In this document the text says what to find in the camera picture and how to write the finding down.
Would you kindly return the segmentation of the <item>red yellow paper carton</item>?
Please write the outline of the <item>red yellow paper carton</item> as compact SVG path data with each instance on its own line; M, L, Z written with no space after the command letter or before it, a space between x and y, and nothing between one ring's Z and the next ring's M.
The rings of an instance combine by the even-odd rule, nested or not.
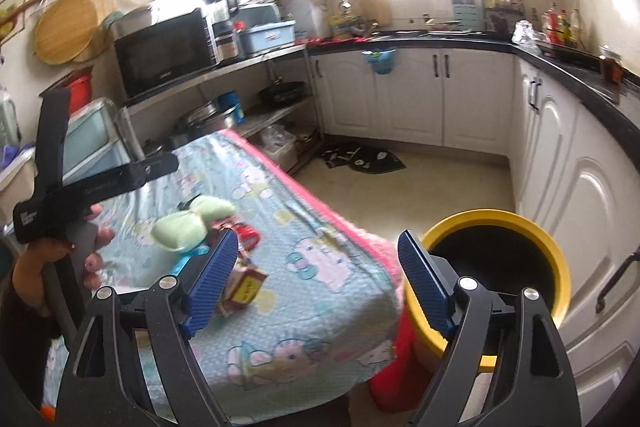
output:
M247 308L257 297L268 273L242 259L235 261L230 277L218 301L216 313L228 317L235 311Z

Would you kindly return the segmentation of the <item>green mesh cloth bundle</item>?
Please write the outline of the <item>green mesh cloth bundle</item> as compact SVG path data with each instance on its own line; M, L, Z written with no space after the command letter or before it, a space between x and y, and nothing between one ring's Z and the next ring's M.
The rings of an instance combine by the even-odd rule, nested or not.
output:
M198 195L183 202L177 212L157 220L151 237L165 251L186 253L205 241L214 222L231 218L235 210L230 200Z

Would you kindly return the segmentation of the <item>red cylindrical can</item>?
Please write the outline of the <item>red cylindrical can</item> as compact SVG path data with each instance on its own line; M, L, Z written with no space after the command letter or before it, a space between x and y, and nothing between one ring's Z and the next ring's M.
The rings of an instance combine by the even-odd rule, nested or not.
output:
M244 222L235 223L234 231L244 251L252 251L262 239L257 230Z

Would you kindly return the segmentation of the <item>red snack wrapper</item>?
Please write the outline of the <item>red snack wrapper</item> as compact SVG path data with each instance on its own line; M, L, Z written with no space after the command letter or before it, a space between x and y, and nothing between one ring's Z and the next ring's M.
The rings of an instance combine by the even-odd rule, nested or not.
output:
M235 216L225 217L209 223L208 241L214 243L224 230L232 230L237 236L242 235L244 223Z

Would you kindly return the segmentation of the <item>blue cloth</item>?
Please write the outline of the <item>blue cloth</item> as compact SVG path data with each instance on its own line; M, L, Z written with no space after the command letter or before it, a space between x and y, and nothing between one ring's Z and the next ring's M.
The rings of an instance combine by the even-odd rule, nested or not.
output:
M182 253L179 256L179 259L177 260L177 262L171 268L170 274L171 275L175 275L175 277L178 277L178 275L181 272L181 270L186 266L186 264L192 258L201 256L201 255L206 255L208 253L208 251L209 251L209 247L206 244L201 244L201 245L198 245L198 246L194 247L190 251L186 251L185 253Z

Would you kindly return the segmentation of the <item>white kitchen cabinets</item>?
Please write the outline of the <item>white kitchen cabinets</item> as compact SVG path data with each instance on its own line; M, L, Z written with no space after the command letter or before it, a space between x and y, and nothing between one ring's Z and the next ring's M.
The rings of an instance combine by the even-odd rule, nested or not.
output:
M508 162L517 213L570 269L561 335L587 423L639 421L639 127L574 72L510 53L401 49L316 56L326 134Z

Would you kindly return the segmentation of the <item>cartoon cat tablecloth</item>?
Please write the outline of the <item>cartoon cat tablecloth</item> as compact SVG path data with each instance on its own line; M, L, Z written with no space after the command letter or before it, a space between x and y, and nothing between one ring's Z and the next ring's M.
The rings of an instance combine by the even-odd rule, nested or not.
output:
M241 251L212 319L192 339L235 425L337 399L393 361L401 298L395 247L311 195L250 142L216 132L177 150L178 170L108 200L103 280L137 291L230 228Z

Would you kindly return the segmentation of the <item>black floor mat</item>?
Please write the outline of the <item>black floor mat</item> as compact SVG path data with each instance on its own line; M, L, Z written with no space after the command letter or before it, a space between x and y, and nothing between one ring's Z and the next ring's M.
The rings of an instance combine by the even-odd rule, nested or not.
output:
M320 158L330 169L348 167L367 174L392 173L406 168L389 150L354 142L331 144L320 154Z

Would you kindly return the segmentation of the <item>round bamboo tray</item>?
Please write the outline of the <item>round bamboo tray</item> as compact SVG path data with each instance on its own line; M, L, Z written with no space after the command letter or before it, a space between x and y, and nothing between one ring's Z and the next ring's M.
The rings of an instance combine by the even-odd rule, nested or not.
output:
M89 45L98 23L98 12L91 0L54 2L35 29L35 56L47 65L70 62Z

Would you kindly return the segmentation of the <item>black microwave oven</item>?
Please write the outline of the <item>black microwave oven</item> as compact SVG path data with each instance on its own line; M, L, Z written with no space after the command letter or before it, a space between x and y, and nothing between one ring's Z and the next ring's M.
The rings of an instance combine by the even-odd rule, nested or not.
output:
M116 39L114 48L127 98L160 89L216 63L212 33L201 9Z

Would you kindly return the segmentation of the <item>metal shelf rack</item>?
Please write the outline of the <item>metal shelf rack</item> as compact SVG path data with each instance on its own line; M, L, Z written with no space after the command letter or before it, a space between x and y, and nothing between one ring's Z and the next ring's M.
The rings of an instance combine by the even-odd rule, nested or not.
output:
M299 102L280 108L262 104L258 92L270 85L268 61L273 61L277 74L285 81L307 83L306 94ZM308 46L293 44L186 76L126 102L118 111L118 124L129 141L131 154L141 158L177 150L192 142L179 145L171 139L171 131L180 117L208 102L220 108L238 104L236 124L230 130L253 142L258 142L260 134L274 124L294 133L309 133L310 137L299 143L293 169L305 165L323 140L319 95L314 87Z

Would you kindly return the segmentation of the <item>blue hanging basket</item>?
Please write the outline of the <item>blue hanging basket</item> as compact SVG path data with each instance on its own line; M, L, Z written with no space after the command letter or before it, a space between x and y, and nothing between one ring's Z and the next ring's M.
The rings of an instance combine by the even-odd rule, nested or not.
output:
M371 66L376 75L390 75L395 67L396 51L389 50L367 50L362 52L363 57Z

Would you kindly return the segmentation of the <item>black frying pan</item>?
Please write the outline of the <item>black frying pan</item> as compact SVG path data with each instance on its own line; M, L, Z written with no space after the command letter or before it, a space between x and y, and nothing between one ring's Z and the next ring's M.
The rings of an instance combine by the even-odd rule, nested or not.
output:
M306 94L307 83L305 81L285 81L276 72L276 65L268 61L266 65L270 85L258 92L258 98L272 108L290 106L299 102Z

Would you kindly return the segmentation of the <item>blue dish rack box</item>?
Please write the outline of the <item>blue dish rack box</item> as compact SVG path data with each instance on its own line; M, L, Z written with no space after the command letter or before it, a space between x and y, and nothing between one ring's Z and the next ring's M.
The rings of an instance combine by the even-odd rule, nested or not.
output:
M233 23L247 56L290 46L295 41L295 20L284 20L273 3L241 5Z

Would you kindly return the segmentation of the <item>blender with black lid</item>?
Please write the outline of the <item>blender with black lid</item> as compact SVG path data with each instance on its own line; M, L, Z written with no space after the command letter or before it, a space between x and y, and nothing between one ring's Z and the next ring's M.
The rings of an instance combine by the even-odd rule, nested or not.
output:
M233 17L239 11L238 0L203 0L207 23L213 33L213 44L218 64L239 60L241 52L235 35Z

